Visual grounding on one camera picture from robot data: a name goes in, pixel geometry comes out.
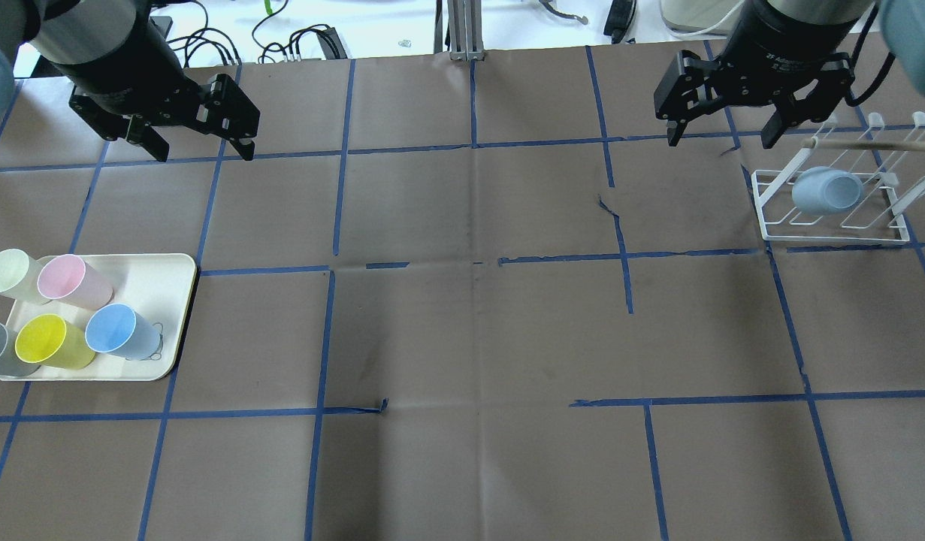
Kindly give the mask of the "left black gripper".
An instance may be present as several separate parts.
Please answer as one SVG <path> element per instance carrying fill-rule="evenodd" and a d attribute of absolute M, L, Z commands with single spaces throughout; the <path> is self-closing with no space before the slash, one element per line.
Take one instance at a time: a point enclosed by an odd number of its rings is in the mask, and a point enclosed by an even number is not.
<path fill-rule="evenodd" d="M 229 141 L 243 161 L 255 158 L 255 137 L 261 113 L 255 102 L 228 73 L 218 73 L 207 83 L 185 78 L 167 92 L 143 97 L 139 92 L 91 95 L 74 88 L 68 106 L 106 141 L 119 138 L 143 148 L 159 163 L 166 163 L 170 145 L 159 126 L 182 126 Z"/>

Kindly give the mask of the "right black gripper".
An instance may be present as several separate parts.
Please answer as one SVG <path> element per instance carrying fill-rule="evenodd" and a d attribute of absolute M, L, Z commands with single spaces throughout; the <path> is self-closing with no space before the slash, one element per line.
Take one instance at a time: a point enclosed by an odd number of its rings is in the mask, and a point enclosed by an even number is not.
<path fill-rule="evenodd" d="M 782 71 L 779 62 L 758 59 L 734 65 L 722 57 L 704 59 L 689 50 L 676 53 L 654 91 L 654 112 L 666 121 L 666 140 L 676 147 L 690 121 L 724 107 L 774 106 L 760 131 L 765 150 L 803 121 L 822 121 L 843 102 L 856 79 L 845 53 L 810 62 L 802 71 Z"/>

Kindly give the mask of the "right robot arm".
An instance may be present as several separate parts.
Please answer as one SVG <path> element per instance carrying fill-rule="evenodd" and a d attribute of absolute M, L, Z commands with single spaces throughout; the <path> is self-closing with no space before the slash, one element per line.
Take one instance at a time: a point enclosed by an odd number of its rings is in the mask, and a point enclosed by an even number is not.
<path fill-rule="evenodd" d="M 860 52 L 839 50 L 862 15 L 878 21 L 888 55 L 874 82 L 851 94 Z M 724 49 L 712 61 L 682 50 L 654 91 L 654 112 L 674 147 L 693 120 L 726 107 L 773 106 L 762 127 L 766 150 L 838 104 L 856 107 L 899 64 L 925 97 L 925 1 L 744 1 Z"/>

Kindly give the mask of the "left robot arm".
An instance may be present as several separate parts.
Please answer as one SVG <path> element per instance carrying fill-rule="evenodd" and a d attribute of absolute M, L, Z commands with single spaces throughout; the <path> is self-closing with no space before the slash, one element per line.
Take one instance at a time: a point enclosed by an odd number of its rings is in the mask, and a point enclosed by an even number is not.
<path fill-rule="evenodd" d="M 170 145 L 157 127 L 182 126 L 255 158 L 258 107 L 225 73 L 208 83 L 188 78 L 147 1 L 0 1 L 0 126 L 23 44 L 74 83 L 71 109 L 106 141 L 164 162 Z"/>

